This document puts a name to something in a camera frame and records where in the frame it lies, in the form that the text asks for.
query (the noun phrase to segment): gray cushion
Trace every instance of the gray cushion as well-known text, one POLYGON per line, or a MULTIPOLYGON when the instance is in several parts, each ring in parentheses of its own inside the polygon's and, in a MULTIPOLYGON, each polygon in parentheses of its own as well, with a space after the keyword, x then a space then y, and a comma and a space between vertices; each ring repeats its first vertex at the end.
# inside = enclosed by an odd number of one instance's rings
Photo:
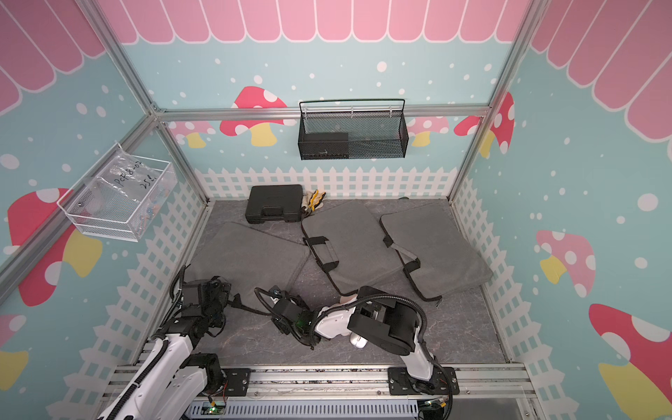
POLYGON ((478 286, 493 275, 440 203, 385 214, 380 224, 404 263, 410 263, 405 274, 424 300, 478 286), (409 271, 415 258, 420 267, 409 271))
POLYGON ((221 276, 231 283, 231 296, 239 293, 244 305, 266 312, 254 289, 278 286, 287 290, 309 255, 305 245, 227 222, 194 257, 185 281, 221 276))
POLYGON ((301 227, 306 238, 327 240, 311 249, 341 295, 383 282, 401 270, 396 253, 382 241, 385 232, 376 217, 357 200, 320 210, 305 218, 301 227), (338 261, 338 265, 330 269, 333 261, 338 261))

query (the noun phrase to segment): black wire basket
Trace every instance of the black wire basket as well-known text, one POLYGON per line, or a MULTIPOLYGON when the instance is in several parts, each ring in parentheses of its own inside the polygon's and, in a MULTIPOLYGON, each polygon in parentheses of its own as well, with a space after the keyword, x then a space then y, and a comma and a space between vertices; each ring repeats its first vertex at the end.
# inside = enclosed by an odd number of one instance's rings
POLYGON ((301 159, 405 157, 409 144, 405 103, 403 99, 300 102, 301 159))

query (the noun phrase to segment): gray floor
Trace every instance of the gray floor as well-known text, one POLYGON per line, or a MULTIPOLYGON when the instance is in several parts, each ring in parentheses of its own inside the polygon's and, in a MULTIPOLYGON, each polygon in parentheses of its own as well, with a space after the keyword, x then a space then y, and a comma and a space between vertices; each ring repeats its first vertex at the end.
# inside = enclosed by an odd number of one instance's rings
MULTIPOLYGON (((364 200, 365 206, 379 217, 422 206, 435 200, 364 200)), ((442 200, 448 209, 448 201, 442 200)), ((327 200, 325 208, 344 203, 343 200, 327 200)), ((299 223, 266 222, 247 224, 245 207, 247 201, 217 201, 210 219, 196 247, 196 253, 214 237, 225 222, 238 222, 269 235, 301 243, 299 223)), ((408 280, 399 272, 379 289, 413 298, 429 319, 425 339, 429 350, 441 363, 503 363, 490 314, 485 306, 480 288, 445 296, 439 308, 432 302, 422 302, 411 289, 408 280)), ((290 289, 299 294, 311 308, 331 306, 339 301, 327 275, 308 258, 300 275, 290 289)), ((205 336, 196 351, 217 353, 225 366, 248 364, 398 364, 398 356, 387 353, 374 345, 363 349, 353 347, 346 337, 324 340, 315 350, 305 347, 292 338, 281 334, 269 317, 251 314, 227 307, 224 332, 217 337, 205 336)))

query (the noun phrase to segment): black tool case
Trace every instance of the black tool case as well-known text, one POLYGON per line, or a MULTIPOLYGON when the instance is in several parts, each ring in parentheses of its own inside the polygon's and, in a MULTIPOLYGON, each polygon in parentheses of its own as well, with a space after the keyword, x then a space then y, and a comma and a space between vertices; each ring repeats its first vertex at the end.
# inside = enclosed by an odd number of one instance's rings
POLYGON ((302 199, 301 185, 256 185, 250 190, 245 218, 248 223, 300 222, 302 199))

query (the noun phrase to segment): pink mushroom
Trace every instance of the pink mushroom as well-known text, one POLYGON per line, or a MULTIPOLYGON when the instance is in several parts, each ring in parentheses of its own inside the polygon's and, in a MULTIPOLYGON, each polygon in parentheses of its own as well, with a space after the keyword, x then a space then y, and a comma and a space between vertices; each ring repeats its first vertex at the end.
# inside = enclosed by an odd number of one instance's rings
POLYGON ((592 304, 588 317, 599 336, 628 361, 598 366, 621 410, 631 419, 672 414, 670 331, 602 304, 592 304))
MULTIPOLYGON (((506 154, 511 146, 511 138, 513 137, 513 127, 515 125, 515 108, 513 105, 513 96, 507 92, 502 106, 499 108, 499 112, 495 116, 495 121, 493 125, 490 126, 485 135, 485 140, 480 146, 480 155, 488 159, 490 157, 490 147, 493 144, 493 141, 497 139, 497 144, 499 144, 499 150, 502 154, 506 154)), ((476 132, 478 128, 478 123, 480 121, 479 117, 470 116, 462 121, 455 127, 455 134, 458 136, 467 136, 476 132)))
POLYGON ((172 121, 168 124, 168 128, 179 144, 184 144, 186 138, 192 149, 202 149, 206 146, 199 133, 215 133, 214 128, 207 121, 172 121))
POLYGON ((563 274, 569 273, 577 294, 586 297, 595 283, 595 254, 588 240, 579 235, 540 230, 537 243, 535 251, 543 249, 551 254, 540 262, 548 281, 557 284, 563 274))
MULTIPOLYGON (((287 105, 271 92, 257 86, 246 86, 236 98, 232 108, 286 108, 287 105)), ((237 136, 250 130, 252 145, 273 146, 278 139, 271 131, 270 123, 293 126, 295 120, 249 120, 222 121, 219 129, 227 136, 237 136)))
POLYGON ((415 136, 411 146, 424 147, 429 144, 429 133, 439 132, 445 134, 450 130, 446 117, 423 117, 413 118, 406 123, 409 136, 415 136))
MULTIPOLYGON (((26 323, 24 315, 0 315, 0 347, 26 323)), ((0 351, 0 390, 9 390, 28 364, 28 352, 0 351)))
MULTIPOLYGON (((26 194, 16 200, 7 210, 12 245, 5 247, 5 253, 13 253, 23 245, 46 218, 56 211, 56 201, 66 192, 65 188, 52 188, 26 194)), ((86 277, 102 252, 101 241, 86 237, 74 225, 70 226, 21 282, 21 299, 28 306, 45 303, 56 290, 64 261, 72 265, 77 275, 86 277)))

